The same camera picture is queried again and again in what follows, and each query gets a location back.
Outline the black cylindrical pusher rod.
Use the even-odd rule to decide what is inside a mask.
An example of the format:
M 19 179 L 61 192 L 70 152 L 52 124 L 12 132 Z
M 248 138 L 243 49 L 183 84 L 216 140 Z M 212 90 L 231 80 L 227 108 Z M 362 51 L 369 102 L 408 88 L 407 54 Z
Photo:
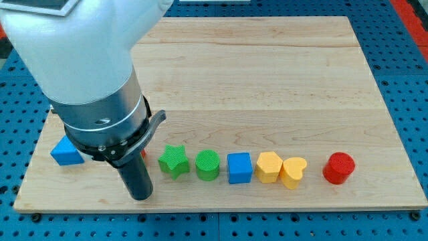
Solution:
M 118 172 L 133 199 L 140 201 L 150 197 L 153 185 L 141 153 L 120 165 Z

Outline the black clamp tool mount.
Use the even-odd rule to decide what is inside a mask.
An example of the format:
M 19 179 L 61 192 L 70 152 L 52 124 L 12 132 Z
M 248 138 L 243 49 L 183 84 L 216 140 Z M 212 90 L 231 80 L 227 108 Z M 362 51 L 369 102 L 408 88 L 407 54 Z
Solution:
M 144 107 L 145 118 L 137 127 L 128 127 L 133 117 Z M 91 156 L 95 161 L 106 161 L 114 168 L 123 167 L 131 159 L 138 157 L 149 144 L 157 127 L 167 118 L 164 110 L 152 114 L 147 99 L 140 97 L 138 106 L 130 116 L 120 123 L 103 129 L 79 131 L 68 125 L 64 130 L 75 147 Z

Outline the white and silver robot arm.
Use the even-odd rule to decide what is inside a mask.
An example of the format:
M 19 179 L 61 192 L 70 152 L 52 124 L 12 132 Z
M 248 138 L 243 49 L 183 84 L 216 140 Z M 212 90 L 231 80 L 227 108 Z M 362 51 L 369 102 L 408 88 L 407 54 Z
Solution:
M 152 182 L 141 151 L 165 120 L 152 113 L 130 54 L 170 1 L 2 1 L 1 25 L 68 139 L 118 170 L 131 197 Z

